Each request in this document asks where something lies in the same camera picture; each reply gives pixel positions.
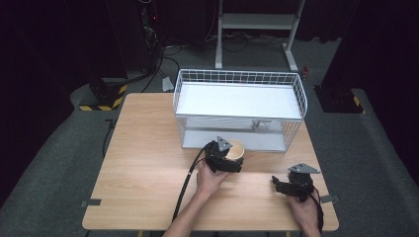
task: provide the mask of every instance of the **black cable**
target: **black cable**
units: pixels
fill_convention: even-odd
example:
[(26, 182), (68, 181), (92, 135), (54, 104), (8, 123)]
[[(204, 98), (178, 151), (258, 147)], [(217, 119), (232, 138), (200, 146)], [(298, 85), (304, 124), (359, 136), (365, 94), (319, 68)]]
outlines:
[(175, 52), (172, 52), (172, 53), (168, 53), (168, 54), (164, 54), (164, 56), (172, 56), (172, 55), (175, 55), (175, 54), (177, 54), (177, 53), (179, 53), (180, 51), (182, 51), (182, 46), (181, 45), (173, 45), (173, 47), (175, 47), (175, 46), (178, 46), (179, 47), (179, 49), (177, 50), (177, 51), (175, 51)]
[(172, 221), (174, 221), (176, 219), (176, 217), (178, 216), (179, 208), (181, 207), (181, 203), (182, 203), (183, 196), (185, 194), (186, 187), (189, 184), (189, 180), (191, 179), (191, 176), (192, 176), (192, 173), (194, 172), (195, 167), (197, 166), (197, 164), (200, 161), (204, 160), (205, 158), (204, 159), (201, 159), (199, 161), (198, 161), (198, 159), (200, 158), (201, 154), (207, 149), (207, 147), (209, 145), (210, 144), (207, 144), (206, 146), (203, 147), (203, 149), (201, 149), (201, 151), (198, 153), (197, 157), (195, 157), (195, 160), (192, 163), (191, 168), (189, 169), (189, 172), (188, 172), (188, 175), (186, 176), (186, 179), (185, 179), (184, 185), (182, 187), (182, 190), (179, 193), (179, 198), (178, 198), (178, 202), (176, 203), (176, 208), (175, 208), (175, 212), (173, 213)]
[(210, 51), (216, 49), (216, 43), (209, 42), (208, 45), (204, 47), (204, 51)]
[[(160, 51), (160, 58), (163, 56), (163, 54), (164, 54), (164, 47), (163, 48), (161, 48), (161, 51)], [(129, 79), (129, 80), (125, 80), (125, 81), (122, 81), (122, 82), (114, 82), (114, 83), (108, 83), (110, 86), (124, 86), (124, 85), (127, 85), (127, 84), (129, 84), (129, 83), (133, 83), (133, 82), (137, 82), (137, 81), (139, 81), (139, 80), (142, 80), (142, 79), (145, 79), (145, 78), (147, 78), (147, 77), (149, 77), (150, 75), (152, 75), (152, 77), (151, 77), (151, 79), (150, 79), (150, 81), (148, 82), (148, 84), (147, 84), (147, 86), (149, 85), (149, 83), (151, 82), (151, 80), (155, 77), (155, 75), (158, 73), (158, 71), (159, 71), (159, 69), (160, 69), (160, 66), (161, 66), (161, 61), (160, 61), (160, 64), (159, 64), (159, 66), (153, 66), (153, 68), (151, 69), (151, 70), (149, 70), (149, 71), (147, 71), (145, 74), (143, 74), (143, 75), (140, 75), (140, 76), (138, 76), (138, 77), (135, 77), (135, 78), (132, 78), (132, 79)]]
[(252, 42), (253, 39), (249, 39), (249, 44), (250, 45), (275, 45), (281, 42), (284, 42), (286, 38), (275, 38), (272, 37), (271, 39), (264, 41), (264, 42)]
[(117, 124), (117, 121), (118, 120), (115, 120), (115, 122), (114, 122), (113, 119), (105, 119), (105, 121), (108, 121), (109, 122), (109, 126), (108, 126), (108, 132), (105, 135), (104, 143), (102, 145), (102, 155), (103, 155), (103, 158), (105, 158), (105, 154), (106, 154), (106, 151), (105, 151), (106, 150), (106, 141), (108, 140), (108, 136), (111, 133), (111, 130), (115, 128), (115, 125)]
[[(320, 194), (318, 193), (318, 190), (316, 188), (314, 188), (317, 192), (318, 197), (320, 198)], [(320, 231), (320, 234), (323, 232), (323, 208), (321, 208), (321, 204), (320, 201), (317, 201), (317, 199), (312, 195), (312, 194), (308, 194), (309, 197), (311, 197), (311, 199), (314, 200), (314, 202), (317, 205), (317, 219), (318, 219), (318, 230)]]
[(162, 58), (162, 57), (160, 57), (160, 63), (158, 64), (158, 66), (157, 66), (157, 68), (156, 68), (156, 70), (155, 70), (155, 72), (154, 72), (153, 76), (152, 76), (152, 77), (151, 77), (151, 79), (148, 81), (147, 85), (145, 85), (145, 87), (142, 89), (141, 93), (143, 93), (143, 92), (144, 92), (144, 91), (148, 88), (148, 86), (150, 85), (151, 81), (152, 81), (152, 80), (154, 79), (154, 77), (157, 75), (157, 73), (158, 73), (158, 72), (159, 72), (159, 70), (160, 70), (160, 67), (161, 67), (162, 62), (163, 62), (163, 58)]
[(251, 38), (251, 39), (249, 39), (249, 43), (250, 44), (255, 44), (255, 45), (267, 45), (267, 44), (270, 44), (271, 42), (273, 42), (276, 38), (275, 37), (272, 37), (272, 38), (270, 38), (269, 40), (267, 40), (267, 41), (264, 41), (264, 42), (252, 42), (252, 40), (260, 40), (261, 38)]
[(178, 74), (179, 74), (179, 71), (181, 70), (181, 66), (179, 65), (179, 62), (178, 62), (178, 61), (176, 61), (175, 59), (173, 59), (173, 58), (171, 58), (171, 57), (166, 57), (166, 56), (163, 56), (163, 58), (164, 58), (164, 59), (171, 60), (171, 61), (173, 61), (174, 63), (176, 63), (176, 66), (178, 67), (178, 70), (177, 70), (177, 73), (176, 73), (176, 77), (175, 77), (175, 84), (176, 84), (176, 81), (178, 80)]
[(246, 35), (244, 33), (243, 34), (236, 34), (236, 35), (233, 35), (231, 37), (227, 37), (227, 39), (231, 42), (234, 42), (234, 43), (243, 43), (243, 42), (248, 41), (248, 38), (246, 37)]
[(210, 24), (209, 33), (206, 36), (206, 40), (209, 38), (210, 34), (212, 33), (213, 25), (215, 23), (216, 18), (216, 4), (215, 1), (213, 1), (213, 15), (212, 15), (212, 22)]
[(158, 70), (158, 73), (160, 74), (161, 77), (167, 77), (166, 73), (164, 73), (161, 69)]
[(242, 47), (238, 48), (238, 49), (229, 49), (226, 46), (224, 46), (224, 44), (223, 44), (222, 45), (222, 48), (224, 50), (226, 50), (226, 51), (229, 51), (229, 52), (239, 52), (239, 51), (242, 51), (242, 50), (244, 50), (249, 45), (249, 39), (247, 37), (245, 37), (245, 36), (241, 36), (241, 38), (239, 38), (238, 36), (235, 36), (235, 37), (233, 37), (231, 39), (228, 39), (228, 41), (229, 42), (232, 42), (232, 43), (244, 43), (244, 45)]

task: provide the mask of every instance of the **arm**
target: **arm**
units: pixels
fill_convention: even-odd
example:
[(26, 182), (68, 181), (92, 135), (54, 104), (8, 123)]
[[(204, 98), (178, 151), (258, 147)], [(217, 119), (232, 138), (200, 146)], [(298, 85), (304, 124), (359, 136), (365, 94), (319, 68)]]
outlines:
[(164, 237), (189, 236), (204, 206), (210, 197), (218, 191), (222, 181), (229, 175), (226, 172), (213, 173), (206, 162), (200, 162), (198, 168), (197, 192), (169, 226), (163, 235)]
[[(312, 194), (317, 201), (318, 194), (313, 192)], [(298, 197), (287, 196), (293, 211), (293, 217), (304, 233), (305, 237), (320, 237), (320, 231), (318, 230), (318, 218), (317, 218), (317, 204), (313, 199), (308, 198), (304, 202), (299, 202)]]

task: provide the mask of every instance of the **metal bracket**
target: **metal bracket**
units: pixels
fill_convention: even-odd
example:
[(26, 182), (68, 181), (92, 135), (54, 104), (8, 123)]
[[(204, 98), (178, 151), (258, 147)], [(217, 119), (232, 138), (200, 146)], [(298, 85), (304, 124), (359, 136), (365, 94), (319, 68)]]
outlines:
[(311, 166), (305, 165), (304, 163), (291, 166), (289, 167), (289, 170), (300, 174), (320, 174), (320, 170), (314, 169)]
[(230, 142), (224, 140), (222, 137), (218, 136), (217, 138), (218, 141), (218, 150), (219, 151), (224, 151), (226, 149), (231, 148), (233, 145), (231, 145)]
[(328, 196), (320, 197), (320, 200), (321, 200), (321, 203), (326, 203), (329, 201), (332, 201), (332, 203), (336, 203), (336, 202), (339, 202), (341, 199), (339, 198), (339, 196), (328, 195)]
[(101, 205), (101, 199), (89, 199), (89, 200), (82, 200), (80, 207), (87, 207), (88, 205)]
[(253, 119), (253, 130), (256, 133), (266, 133), (269, 131), (269, 127), (271, 126), (271, 120), (259, 120)]

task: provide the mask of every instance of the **yellow black caution tape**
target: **yellow black caution tape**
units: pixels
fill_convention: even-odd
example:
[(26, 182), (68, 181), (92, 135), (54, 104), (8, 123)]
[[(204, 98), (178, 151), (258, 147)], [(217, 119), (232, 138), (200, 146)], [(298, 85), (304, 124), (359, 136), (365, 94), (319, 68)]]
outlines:
[(354, 96), (354, 102), (355, 102), (355, 105), (359, 108), (359, 109), (361, 109), (363, 112), (362, 112), (362, 114), (365, 114), (366, 113), (366, 111), (363, 109), (363, 107), (361, 106), (361, 102), (360, 102), (360, 100), (357, 98), (357, 96)]
[(120, 87), (118, 94), (113, 103), (109, 105), (79, 105), (81, 111), (112, 111), (116, 110), (121, 104), (127, 85)]

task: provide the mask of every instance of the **gray carpet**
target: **gray carpet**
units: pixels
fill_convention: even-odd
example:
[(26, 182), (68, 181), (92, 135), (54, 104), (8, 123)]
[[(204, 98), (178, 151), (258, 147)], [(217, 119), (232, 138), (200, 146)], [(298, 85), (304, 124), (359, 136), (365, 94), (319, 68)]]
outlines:
[[(321, 110), (313, 85), (319, 85), (339, 41), (325, 44), (295, 41), (293, 55), (299, 68), (307, 66), (303, 81), (308, 99), (305, 118), (320, 168), (329, 192), (340, 197), (335, 203), (340, 227), (324, 236), (418, 236), (419, 191), (388, 141), (367, 95), (354, 90), (365, 114), (326, 114)], [(227, 49), (240, 44), (226, 44)], [(214, 45), (208, 50), (184, 46), (170, 57), (181, 68), (213, 69)], [(167, 48), (165, 53), (178, 51)], [(224, 69), (289, 71), (279, 43), (252, 43), (241, 51), (224, 51)], [(175, 81), (177, 66), (165, 59), (164, 74)], [(145, 93), (161, 92), (162, 76), (157, 74)], [(129, 84), (126, 93), (138, 93), (148, 79)], [(0, 210), (0, 236), (85, 236), (80, 207), (93, 190), (103, 161), (103, 143), (108, 132), (106, 119), (112, 112), (81, 112), (78, 103), (88, 87), (76, 90), (70, 100), (75, 110), (44, 144)], [(144, 232), (143, 236), (152, 233)], [(211, 233), (193, 233), (211, 236)], [(285, 233), (237, 232), (220, 236), (285, 236)], [(92, 231), (89, 236), (138, 236), (136, 231)]]

